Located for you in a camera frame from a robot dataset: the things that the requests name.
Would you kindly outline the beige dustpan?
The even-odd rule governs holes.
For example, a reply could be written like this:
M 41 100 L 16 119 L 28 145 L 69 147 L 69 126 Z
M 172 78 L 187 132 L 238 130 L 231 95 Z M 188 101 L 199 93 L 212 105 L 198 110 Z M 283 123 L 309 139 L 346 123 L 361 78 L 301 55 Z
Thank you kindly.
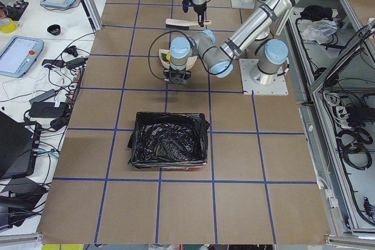
M 186 70 L 190 70 L 194 67 L 195 62 L 197 60 L 197 56 L 190 56 L 190 57 L 185 56 L 183 58 L 177 58 L 177 57 L 173 56 L 172 53 L 171 53 L 171 60 L 166 61 L 166 54 L 168 52 L 171 53 L 171 51 L 169 49 L 159 49 L 159 59 L 161 61 L 162 66 L 165 69 L 169 69 L 170 63 L 172 63 L 174 66 L 177 66 L 177 67 L 185 66 Z

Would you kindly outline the beige hand brush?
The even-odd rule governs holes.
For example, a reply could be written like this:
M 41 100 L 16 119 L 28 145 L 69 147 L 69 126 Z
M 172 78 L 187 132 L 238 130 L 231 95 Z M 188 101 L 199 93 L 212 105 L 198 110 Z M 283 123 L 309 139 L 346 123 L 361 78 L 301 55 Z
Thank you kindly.
M 204 20 L 202 23 L 198 21 L 188 21 L 188 20 L 179 20 L 179 19 L 169 19 L 165 20 L 165 26 L 171 29 L 179 29 L 179 30 L 189 30 L 190 27 L 205 27 L 207 25 L 211 25 L 211 20 Z

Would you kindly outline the bin with black liner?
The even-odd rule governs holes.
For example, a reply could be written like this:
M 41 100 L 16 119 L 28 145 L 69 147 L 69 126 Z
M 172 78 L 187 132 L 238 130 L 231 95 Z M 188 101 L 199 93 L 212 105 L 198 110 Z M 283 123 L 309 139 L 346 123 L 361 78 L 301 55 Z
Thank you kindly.
M 137 112 L 128 164 L 137 169 L 190 169 L 207 163 L 203 113 Z

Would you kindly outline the black cloth bundle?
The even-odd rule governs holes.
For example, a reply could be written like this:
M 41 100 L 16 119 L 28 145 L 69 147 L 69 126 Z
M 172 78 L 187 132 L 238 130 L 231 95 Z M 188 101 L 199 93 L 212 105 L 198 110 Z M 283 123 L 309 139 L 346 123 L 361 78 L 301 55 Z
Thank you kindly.
M 332 19 L 333 11 L 331 8 L 322 7 L 319 5 L 309 5 L 301 13 L 302 19 L 309 19 L 311 21 L 319 21 L 322 19 Z

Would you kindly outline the small black bowl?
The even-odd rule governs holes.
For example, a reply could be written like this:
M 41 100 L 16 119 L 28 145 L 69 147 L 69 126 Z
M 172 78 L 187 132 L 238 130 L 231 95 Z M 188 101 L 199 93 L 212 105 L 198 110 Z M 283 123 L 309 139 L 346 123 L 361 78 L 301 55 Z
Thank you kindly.
M 58 24 L 53 24 L 47 27 L 47 32 L 53 36 L 58 36 L 59 34 L 61 34 L 61 31 L 61 26 Z

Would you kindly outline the crumpled white cloth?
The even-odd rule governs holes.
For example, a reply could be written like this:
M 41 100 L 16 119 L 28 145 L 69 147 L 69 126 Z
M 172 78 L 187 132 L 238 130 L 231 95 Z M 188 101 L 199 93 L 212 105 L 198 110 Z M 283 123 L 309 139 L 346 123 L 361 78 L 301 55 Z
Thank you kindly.
M 319 44 L 329 43 L 332 35 L 338 30 L 338 25 L 332 20 L 319 20 L 310 23 L 302 31 L 303 40 L 316 41 Z

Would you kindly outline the black power adapter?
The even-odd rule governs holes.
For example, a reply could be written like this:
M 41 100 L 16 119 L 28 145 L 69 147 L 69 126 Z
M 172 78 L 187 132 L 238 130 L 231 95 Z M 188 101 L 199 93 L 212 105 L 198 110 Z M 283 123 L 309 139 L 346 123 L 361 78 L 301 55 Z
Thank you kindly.
M 34 102 L 31 105 L 29 116 L 32 118 L 60 118 L 69 110 L 65 102 Z

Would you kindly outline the lower blue teach pendant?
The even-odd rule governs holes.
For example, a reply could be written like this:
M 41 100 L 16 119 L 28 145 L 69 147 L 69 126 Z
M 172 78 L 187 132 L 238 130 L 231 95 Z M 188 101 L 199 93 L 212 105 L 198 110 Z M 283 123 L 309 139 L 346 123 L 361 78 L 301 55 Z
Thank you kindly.
M 44 47 L 44 41 L 14 36 L 1 50 L 1 75 L 22 77 L 31 68 Z

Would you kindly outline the black laptop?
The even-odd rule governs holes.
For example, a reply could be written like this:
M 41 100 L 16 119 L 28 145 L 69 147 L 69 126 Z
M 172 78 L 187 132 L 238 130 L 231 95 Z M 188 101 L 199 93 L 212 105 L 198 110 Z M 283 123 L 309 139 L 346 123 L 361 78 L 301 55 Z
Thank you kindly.
M 16 122 L 1 113 L 1 179 L 30 176 L 35 169 L 41 125 Z

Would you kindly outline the yellow tape roll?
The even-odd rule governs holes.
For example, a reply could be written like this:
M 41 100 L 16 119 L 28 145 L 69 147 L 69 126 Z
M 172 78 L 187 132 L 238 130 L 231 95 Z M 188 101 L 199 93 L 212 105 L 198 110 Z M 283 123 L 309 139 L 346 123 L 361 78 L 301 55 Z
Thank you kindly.
M 8 34 L 12 33 L 17 29 L 17 25 L 11 18 L 1 18 L 0 20 L 0 31 Z

